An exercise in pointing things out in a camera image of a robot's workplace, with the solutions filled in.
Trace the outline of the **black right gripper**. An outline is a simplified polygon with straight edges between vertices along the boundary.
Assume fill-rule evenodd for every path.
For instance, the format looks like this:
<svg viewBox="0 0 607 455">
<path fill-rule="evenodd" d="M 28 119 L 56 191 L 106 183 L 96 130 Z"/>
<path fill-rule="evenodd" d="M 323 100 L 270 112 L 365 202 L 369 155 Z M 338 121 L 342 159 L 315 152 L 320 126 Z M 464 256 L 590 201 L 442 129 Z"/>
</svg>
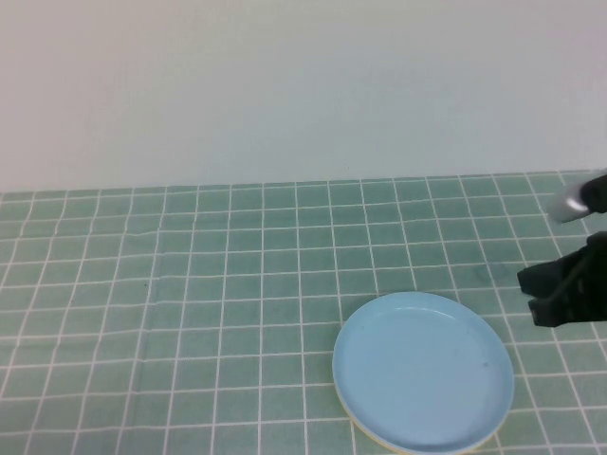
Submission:
<svg viewBox="0 0 607 455">
<path fill-rule="evenodd" d="M 590 235 L 577 252 L 522 269 L 517 279 L 521 291 L 534 297 L 528 307 L 537 326 L 605 321 L 606 232 Z M 564 282 L 565 294 L 552 294 Z"/>
</svg>

